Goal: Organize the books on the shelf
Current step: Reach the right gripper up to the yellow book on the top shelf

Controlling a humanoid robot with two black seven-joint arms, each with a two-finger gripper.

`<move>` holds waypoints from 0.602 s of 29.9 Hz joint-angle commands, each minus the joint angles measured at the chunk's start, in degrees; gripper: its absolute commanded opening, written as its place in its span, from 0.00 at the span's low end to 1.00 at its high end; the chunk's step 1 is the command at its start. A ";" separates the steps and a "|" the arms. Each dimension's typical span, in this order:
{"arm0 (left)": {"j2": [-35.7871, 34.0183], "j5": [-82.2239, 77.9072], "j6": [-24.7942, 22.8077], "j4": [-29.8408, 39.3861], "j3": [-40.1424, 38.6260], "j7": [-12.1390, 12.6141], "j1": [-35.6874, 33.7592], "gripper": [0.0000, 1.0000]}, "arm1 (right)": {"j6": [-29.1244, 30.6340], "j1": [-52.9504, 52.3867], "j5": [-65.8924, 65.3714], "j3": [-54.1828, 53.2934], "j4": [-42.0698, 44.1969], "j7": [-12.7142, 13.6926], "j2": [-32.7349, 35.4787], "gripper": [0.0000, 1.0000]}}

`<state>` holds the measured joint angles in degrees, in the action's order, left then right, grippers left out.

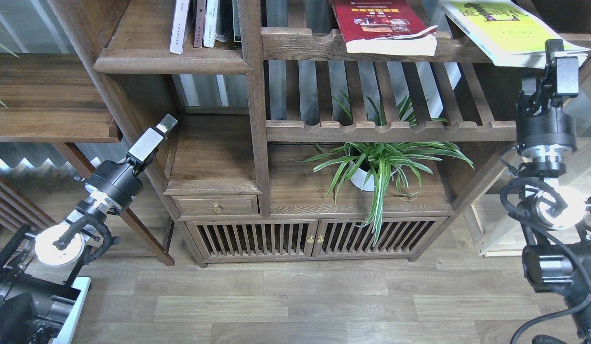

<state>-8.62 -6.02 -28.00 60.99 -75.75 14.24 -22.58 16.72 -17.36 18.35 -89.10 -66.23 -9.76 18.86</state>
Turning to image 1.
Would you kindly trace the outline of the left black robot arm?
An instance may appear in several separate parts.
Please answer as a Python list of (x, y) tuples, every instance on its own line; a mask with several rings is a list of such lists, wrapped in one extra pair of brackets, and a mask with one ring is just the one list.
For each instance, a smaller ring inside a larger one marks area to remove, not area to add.
[(120, 161), (104, 161), (84, 179), (88, 192), (60, 223), (22, 225), (0, 251), (0, 344), (49, 344), (66, 330), (87, 289), (81, 269), (119, 244), (106, 218), (130, 208), (140, 174), (154, 162), (178, 121), (166, 115)]

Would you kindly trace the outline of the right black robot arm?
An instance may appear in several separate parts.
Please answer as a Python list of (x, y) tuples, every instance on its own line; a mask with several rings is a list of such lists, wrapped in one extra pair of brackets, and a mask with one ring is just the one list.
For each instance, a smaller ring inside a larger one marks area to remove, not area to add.
[(525, 162), (507, 164), (514, 178), (500, 201), (525, 237), (525, 278), (535, 292), (561, 295), (567, 308), (526, 322), (511, 342), (535, 324), (569, 315), (580, 340), (591, 344), (591, 197), (584, 200), (558, 184), (564, 157), (577, 150), (575, 121), (562, 107), (579, 93), (580, 55), (567, 52), (562, 39), (545, 46), (544, 76), (522, 78), (513, 149)]

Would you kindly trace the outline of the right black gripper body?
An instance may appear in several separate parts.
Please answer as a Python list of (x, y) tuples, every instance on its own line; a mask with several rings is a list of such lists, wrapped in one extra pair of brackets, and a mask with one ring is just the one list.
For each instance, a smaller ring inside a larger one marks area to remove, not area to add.
[(517, 109), (517, 151), (532, 160), (561, 161), (577, 150), (575, 120), (562, 107), (579, 93), (577, 57), (553, 55), (541, 80), (521, 78)]

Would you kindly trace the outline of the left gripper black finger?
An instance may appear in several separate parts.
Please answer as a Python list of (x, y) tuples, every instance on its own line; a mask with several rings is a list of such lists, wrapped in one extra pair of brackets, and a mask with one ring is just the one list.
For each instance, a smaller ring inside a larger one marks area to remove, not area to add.
[(158, 124), (155, 126), (155, 133), (157, 137), (161, 139), (166, 139), (167, 135), (177, 126), (178, 120), (175, 119), (172, 115), (166, 114)]

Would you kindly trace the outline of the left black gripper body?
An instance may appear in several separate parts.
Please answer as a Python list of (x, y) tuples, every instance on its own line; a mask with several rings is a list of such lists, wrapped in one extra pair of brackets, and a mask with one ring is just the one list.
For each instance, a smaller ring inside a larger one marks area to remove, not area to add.
[(149, 128), (127, 151), (123, 161), (101, 163), (84, 183), (90, 197), (116, 211), (127, 209), (143, 188), (138, 175), (151, 163), (166, 136), (166, 128)]

